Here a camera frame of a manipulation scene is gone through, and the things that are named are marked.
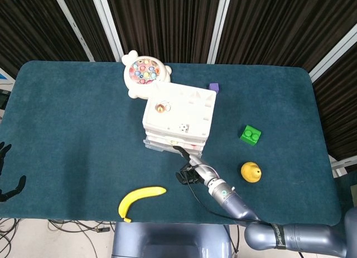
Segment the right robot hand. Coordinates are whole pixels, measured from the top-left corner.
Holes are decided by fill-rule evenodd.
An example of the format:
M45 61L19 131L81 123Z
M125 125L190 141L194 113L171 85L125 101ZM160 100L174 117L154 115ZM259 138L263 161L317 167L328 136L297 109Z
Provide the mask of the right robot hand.
M189 154L181 146L173 146L173 148L179 151L182 157L187 161L180 171L175 174L181 184L202 183L208 186L212 180L220 178L219 174L199 157Z

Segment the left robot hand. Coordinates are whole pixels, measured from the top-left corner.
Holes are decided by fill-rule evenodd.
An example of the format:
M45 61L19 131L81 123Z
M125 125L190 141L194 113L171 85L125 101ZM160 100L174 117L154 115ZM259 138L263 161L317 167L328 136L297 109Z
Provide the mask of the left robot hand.
M5 142L0 142L0 176L2 175L2 170L4 166L4 159L6 157L6 153L9 152L11 149L12 145L5 145ZM23 191L25 185L26 185L26 176L23 175L20 177L18 185L14 188L14 190L11 190L9 192L3 193L2 189L0 189L0 203L4 203L8 201L9 199L13 198L14 196L20 194L20 192Z

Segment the clear plastic drawer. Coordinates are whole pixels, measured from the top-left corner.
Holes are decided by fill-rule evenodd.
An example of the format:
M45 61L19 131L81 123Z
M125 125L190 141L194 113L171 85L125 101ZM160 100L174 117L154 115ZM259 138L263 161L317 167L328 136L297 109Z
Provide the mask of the clear plastic drawer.
M178 152L176 149L173 148L174 145L172 144L163 144L151 140L143 140L143 143L145 144L145 147L149 149L153 149L157 151ZM181 143L178 143L177 146L182 147L184 150L192 154L201 154L204 149L203 146L192 146L192 145L181 144Z
M175 135L165 135L163 133L146 132L146 135L163 138L165 140L192 142L193 144L203 144L204 142L206 142L206 140L201 139L201 138L180 137L180 136L175 136Z

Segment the green building block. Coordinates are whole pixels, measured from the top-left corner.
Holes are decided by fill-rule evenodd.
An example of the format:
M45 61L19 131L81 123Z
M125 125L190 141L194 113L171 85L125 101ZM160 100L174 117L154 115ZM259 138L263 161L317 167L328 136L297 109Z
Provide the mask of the green building block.
M246 125L240 139L250 145L256 145L262 132L250 125Z

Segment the dark device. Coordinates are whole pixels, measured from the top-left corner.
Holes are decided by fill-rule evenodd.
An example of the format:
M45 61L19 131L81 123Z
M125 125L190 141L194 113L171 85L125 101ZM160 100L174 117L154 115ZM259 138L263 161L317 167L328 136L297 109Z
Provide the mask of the dark device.
M10 95L11 95L11 92L9 92L7 90L0 89L0 109L1 110L5 110Z

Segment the teal table cloth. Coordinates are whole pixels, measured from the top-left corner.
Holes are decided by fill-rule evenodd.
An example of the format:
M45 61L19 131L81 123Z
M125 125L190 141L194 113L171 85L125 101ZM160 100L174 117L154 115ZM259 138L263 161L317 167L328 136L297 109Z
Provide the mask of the teal table cloth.
M266 65L171 64L172 81L205 88L217 82L203 159L264 221L340 221L311 79L301 68ZM135 222L224 223L202 184L180 184L179 154L144 146L146 101L128 96L121 63L30 61L16 79L0 123L11 144L0 189L25 175L20 194L0 203L0 218L117 221L131 190L162 186L128 215ZM240 139L246 125L262 132L256 145ZM241 175L244 163L262 171L257 183Z

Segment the small gold bell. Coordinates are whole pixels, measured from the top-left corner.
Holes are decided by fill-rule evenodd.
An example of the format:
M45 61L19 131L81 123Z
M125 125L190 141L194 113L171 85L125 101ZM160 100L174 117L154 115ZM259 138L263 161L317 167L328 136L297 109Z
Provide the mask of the small gold bell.
M164 112L169 112L171 110L171 104L168 101L162 101L162 102L158 102L155 105L155 110L158 113L164 113Z

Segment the yellow toy banana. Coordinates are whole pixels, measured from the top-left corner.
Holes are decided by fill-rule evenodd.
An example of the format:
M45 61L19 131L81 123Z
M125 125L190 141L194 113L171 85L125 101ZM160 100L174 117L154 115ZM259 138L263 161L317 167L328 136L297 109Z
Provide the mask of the yellow toy banana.
M164 187L153 186L153 187L143 187L136 190L133 190L126 194L121 200L118 206L119 216L127 223L130 223L132 220L127 217L131 205L140 200L149 197L156 197L163 195L167 192L167 189Z

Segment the blue-grey robot torso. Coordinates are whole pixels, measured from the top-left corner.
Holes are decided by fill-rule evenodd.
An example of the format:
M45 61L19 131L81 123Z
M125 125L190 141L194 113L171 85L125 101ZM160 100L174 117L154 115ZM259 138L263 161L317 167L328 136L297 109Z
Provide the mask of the blue-grey robot torso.
M118 222L111 258L231 258L228 228L223 224Z

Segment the blue white board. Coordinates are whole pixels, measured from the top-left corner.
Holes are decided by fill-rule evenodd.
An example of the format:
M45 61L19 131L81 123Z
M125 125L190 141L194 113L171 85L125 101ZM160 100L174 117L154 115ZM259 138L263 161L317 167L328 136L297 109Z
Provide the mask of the blue white board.
M15 80L6 71L0 68L0 85L14 85Z

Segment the white fishing game toy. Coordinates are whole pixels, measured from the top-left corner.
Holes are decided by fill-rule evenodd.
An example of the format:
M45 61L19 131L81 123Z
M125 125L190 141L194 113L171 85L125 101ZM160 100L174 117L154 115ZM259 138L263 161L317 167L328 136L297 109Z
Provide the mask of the white fishing game toy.
M152 84L171 81L172 69L157 58L139 56L131 50L121 61L125 66L123 78L130 98L148 99Z

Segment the white drawer cabinet frame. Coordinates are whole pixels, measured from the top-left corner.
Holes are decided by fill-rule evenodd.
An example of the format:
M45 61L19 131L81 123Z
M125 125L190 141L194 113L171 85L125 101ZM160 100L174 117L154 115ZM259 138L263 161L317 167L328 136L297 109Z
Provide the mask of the white drawer cabinet frame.
M146 132L163 133L188 138L208 140L214 113L216 92L213 90L192 87L188 85L158 82L153 86L151 95L143 115L143 128ZM155 105L158 102L168 101L171 104L169 112L158 113ZM179 129L180 124L188 124L187 132ZM155 136L147 136L145 140L163 144L178 143L192 146L205 146L192 142L165 140Z

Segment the white frame bar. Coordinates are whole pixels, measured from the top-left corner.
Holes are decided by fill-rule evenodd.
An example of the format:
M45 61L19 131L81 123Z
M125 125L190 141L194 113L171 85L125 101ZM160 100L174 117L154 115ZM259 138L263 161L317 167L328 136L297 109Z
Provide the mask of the white frame bar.
M357 164L357 155L339 161L329 155L329 159L334 178L346 175L348 173L346 168Z

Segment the white aluminium frame post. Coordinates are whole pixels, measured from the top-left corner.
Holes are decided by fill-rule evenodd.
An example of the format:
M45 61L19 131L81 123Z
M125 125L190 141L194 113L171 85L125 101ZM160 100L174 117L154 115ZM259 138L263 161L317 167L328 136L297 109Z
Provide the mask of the white aluminium frame post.
M100 22L104 29L105 35L109 42L109 46L113 53L116 62L121 62L124 55L122 44L119 39L117 28L114 23L114 18L109 7L108 0L93 0Z
M309 72L311 82L318 80L348 50L357 43L357 23L339 40L339 42Z
M64 0L56 0L58 5L60 6L63 14L65 15L69 25L71 26L75 36L77 37L77 39L79 40L84 52L86 53L87 58L89 59L90 62L95 62L93 54L91 53L85 39L83 38L80 29L78 28L67 4L65 3Z
M211 37L207 64L215 64L230 0L219 0L213 34Z

